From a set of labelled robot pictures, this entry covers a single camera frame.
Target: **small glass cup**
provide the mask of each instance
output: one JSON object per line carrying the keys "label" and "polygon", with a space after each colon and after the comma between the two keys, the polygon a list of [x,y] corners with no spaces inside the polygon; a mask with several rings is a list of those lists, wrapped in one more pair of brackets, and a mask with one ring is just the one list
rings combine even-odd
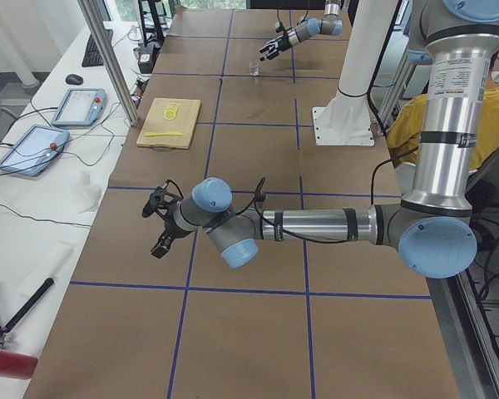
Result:
{"label": "small glass cup", "polygon": [[259,75],[259,63],[257,61],[252,61],[249,63],[249,74],[251,76]]}
{"label": "small glass cup", "polygon": [[135,59],[139,61],[139,56],[141,55],[141,48],[140,47],[135,47],[133,49],[133,55],[135,56]]}

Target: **tablet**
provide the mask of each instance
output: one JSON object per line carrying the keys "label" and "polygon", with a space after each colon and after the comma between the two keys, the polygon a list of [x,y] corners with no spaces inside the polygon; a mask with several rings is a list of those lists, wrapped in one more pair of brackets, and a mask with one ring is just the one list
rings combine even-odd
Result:
{"label": "tablet", "polygon": [[70,134],[50,126],[32,126],[0,160],[0,170],[40,175],[60,155]]}
{"label": "tablet", "polygon": [[98,119],[106,103],[103,89],[68,89],[52,119],[54,126],[83,127]]}

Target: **white curtain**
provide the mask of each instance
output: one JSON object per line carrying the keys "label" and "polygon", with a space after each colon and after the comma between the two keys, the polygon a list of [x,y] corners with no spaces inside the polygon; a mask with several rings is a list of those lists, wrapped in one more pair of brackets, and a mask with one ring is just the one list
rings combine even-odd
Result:
{"label": "white curtain", "polygon": [[0,1],[0,72],[23,84],[33,71],[51,71],[85,22],[76,0]]}

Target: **wooden cutting board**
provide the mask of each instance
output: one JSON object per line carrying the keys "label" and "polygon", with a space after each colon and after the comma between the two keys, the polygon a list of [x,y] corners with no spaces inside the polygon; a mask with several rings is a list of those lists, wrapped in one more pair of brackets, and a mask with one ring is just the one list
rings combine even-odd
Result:
{"label": "wooden cutting board", "polygon": [[[166,110],[173,110],[174,104],[177,106],[175,117],[167,119]],[[188,149],[194,134],[200,105],[200,100],[154,99],[136,144],[139,147]]]}

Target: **white desk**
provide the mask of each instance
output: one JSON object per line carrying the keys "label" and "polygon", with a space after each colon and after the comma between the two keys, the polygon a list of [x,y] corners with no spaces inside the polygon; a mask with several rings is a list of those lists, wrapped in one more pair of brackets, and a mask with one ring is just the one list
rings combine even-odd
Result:
{"label": "white desk", "polygon": [[[126,36],[131,24],[109,22],[106,27],[114,30],[112,42],[116,43]],[[58,106],[66,90],[73,87],[65,83],[65,77],[70,73],[83,76],[84,83],[79,87],[101,87],[106,90],[107,103],[101,118],[107,116],[111,104],[118,102],[105,67],[81,67],[88,36],[89,31],[85,27],[33,97],[35,107]],[[130,88],[136,80],[136,74],[132,70],[138,71],[132,53],[132,48],[135,46],[134,42],[125,37],[114,47],[126,83]],[[26,108],[26,112],[28,111],[32,111],[31,106]],[[44,115],[51,120],[51,112]],[[92,224],[96,211],[81,214],[77,212],[70,184],[82,171],[87,171],[91,176],[91,182],[101,187],[102,194],[105,192],[109,175],[115,166],[128,131],[125,118],[123,110],[118,107],[110,119],[104,123],[104,126],[111,130],[115,137],[110,149],[95,166],[87,167],[76,157],[63,154],[36,179],[25,179],[15,175],[0,176],[0,203],[12,207],[20,214],[36,218]],[[37,114],[23,118],[15,124],[4,142],[16,142],[34,124],[45,125],[45,122]],[[70,130],[70,132],[75,137],[84,134],[86,130]],[[77,154],[85,162],[91,163],[98,159],[110,139],[110,132],[97,127],[89,134],[69,143],[65,151]],[[7,149],[0,148],[0,158],[6,151]],[[39,300],[13,332],[7,335],[6,349],[39,357],[88,233],[89,229],[85,228],[21,219],[0,207],[0,322],[2,325],[26,302],[26,298],[17,291],[17,286],[39,264],[45,253],[60,241],[74,248],[73,254],[54,276],[54,286]],[[0,377],[0,397],[20,398],[28,383],[29,380]]]}

